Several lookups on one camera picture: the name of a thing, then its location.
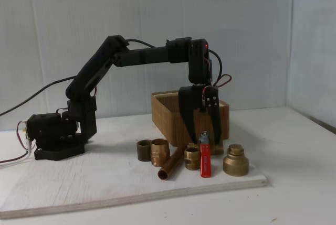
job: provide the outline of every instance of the metal fitting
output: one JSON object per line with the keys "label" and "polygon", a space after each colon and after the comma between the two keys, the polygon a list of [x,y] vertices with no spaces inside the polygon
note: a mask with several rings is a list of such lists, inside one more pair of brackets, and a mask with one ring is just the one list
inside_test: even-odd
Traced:
{"label": "metal fitting", "polygon": [[223,159],[223,171],[231,176],[244,176],[248,174],[248,167],[243,147],[237,144],[230,145]]}
{"label": "metal fitting", "polygon": [[138,153],[139,161],[151,161],[151,141],[141,140],[136,144],[136,151]]}
{"label": "metal fitting", "polygon": [[168,141],[158,138],[151,142],[151,161],[152,165],[161,167],[170,156]]}
{"label": "metal fitting", "polygon": [[201,144],[209,144],[210,143],[210,140],[209,140],[209,137],[208,137],[208,132],[203,131],[201,133],[201,136],[198,138],[198,143],[201,143]]}
{"label": "metal fitting", "polygon": [[184,151],[185,168],[198,170],[200,168],[200,150],[197,147],[189,147]]}

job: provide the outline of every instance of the brass reducer fitting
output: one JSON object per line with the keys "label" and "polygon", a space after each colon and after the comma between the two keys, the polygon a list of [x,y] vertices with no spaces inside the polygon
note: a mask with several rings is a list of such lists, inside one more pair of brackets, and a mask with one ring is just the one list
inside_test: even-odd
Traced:
{"label": "brass reducer fitting", "polygon": [[188,170],[200,168],[200,150],[197,147],[189,147],[184,150],[184,165]]}
{"label": "brass reducer fitting", "polygon": [[223,159],[223,171],[231,176],[244,176],[248,174],[248,159],[245,157],[241,145],[233,144],[227,149]]}
{"label": "brass reducer fitting", "polygon": [[170,156],[168,141],[158,138],[151,142],[152,165],[162,167]]}

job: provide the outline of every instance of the white board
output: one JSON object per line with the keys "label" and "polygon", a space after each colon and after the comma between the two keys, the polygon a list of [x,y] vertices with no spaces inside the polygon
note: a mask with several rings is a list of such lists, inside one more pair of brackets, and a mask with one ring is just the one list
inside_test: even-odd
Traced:
{"label": "white board", "polygon": [[136,141],[163,137],[151,115],[97,120],[98,132],[86,153],[59,162],[32,161],[0,208],[0,218],[45,215],[211,191],[264,186],[255,166],[243,177],[223,172],[223,157],[212,157],[212,178],[189,171],[181,161],[173,177],[161,181],[159,168],[137,160]]}

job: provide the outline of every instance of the white wall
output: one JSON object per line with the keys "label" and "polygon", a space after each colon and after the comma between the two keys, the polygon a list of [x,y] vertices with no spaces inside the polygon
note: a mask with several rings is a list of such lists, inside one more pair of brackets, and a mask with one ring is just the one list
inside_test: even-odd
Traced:
{"label": "white wall", "polygon": [[[220,91],[232,109],[286,104],[290,0],[0,1],[0,25],[8,28],[0,30],[0,100],[6,102],[0,112],[43,84],[75,75],[104,39],[116,34],[156,46],[166,39],[205,38],[221,56],[223,71],[233,76]],[[29,30],[18,29],[15,17]],[[18,82],[13,70],[27,74],[25,83]],[[97,116],[150,112],[150,94],[188,85],[187,74],[187,64],[112,67],[98,86]],[[0,129],[13,128],[14,122],[33,113],[65,106],[68,84],[49,88],[27,107],[1,117]]]}
{"label": "white wall", "polygon": [[294,0],[288,104],[336,126],[336,0]]}

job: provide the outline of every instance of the copper pipe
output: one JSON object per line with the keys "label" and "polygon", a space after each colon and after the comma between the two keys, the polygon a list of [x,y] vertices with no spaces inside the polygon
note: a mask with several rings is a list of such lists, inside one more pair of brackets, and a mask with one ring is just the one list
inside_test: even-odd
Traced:
{"label": "copper pipe", "polygon": [[158,177],[162,180],[167,180],[170,178],[172,172],[176,168],[180,159],[184,156],[184,150],[186,146],[179,146],[174,154],[164,163],[159,172],[157,173]]}

